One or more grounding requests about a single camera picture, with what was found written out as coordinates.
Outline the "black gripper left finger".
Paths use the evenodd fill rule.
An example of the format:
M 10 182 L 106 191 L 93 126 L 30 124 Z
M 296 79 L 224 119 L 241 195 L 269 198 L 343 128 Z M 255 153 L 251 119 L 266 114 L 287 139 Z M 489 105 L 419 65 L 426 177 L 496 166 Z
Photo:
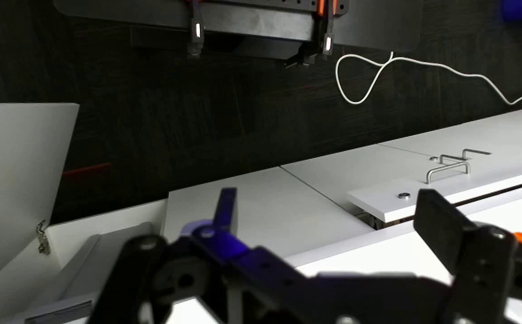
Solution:
M 248 250 L 233 234 L 237 214 L 237 189 L 223 187 L 210 220 L 190 222 L 181 229 L 181 243 L 188 256 L 233 259 Z

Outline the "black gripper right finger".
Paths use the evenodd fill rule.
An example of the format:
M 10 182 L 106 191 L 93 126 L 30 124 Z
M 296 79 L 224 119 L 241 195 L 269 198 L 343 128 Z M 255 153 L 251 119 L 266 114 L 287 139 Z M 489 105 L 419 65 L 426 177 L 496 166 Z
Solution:
M 475 225 L 431 189 L 417 195 L 413 229 L 451 276 L 444 319 L 500 324 L 516 241 L 500 227 Z

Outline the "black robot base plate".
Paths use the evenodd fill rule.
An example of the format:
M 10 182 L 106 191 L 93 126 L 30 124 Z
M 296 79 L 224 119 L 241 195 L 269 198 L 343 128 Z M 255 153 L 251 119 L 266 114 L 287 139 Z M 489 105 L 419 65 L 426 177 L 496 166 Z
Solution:
M 320 22 L 345 16 L 349 0 L 52 0 L 66 16 L 142 24 L 197 34 L 224 33 L 309 42 Z

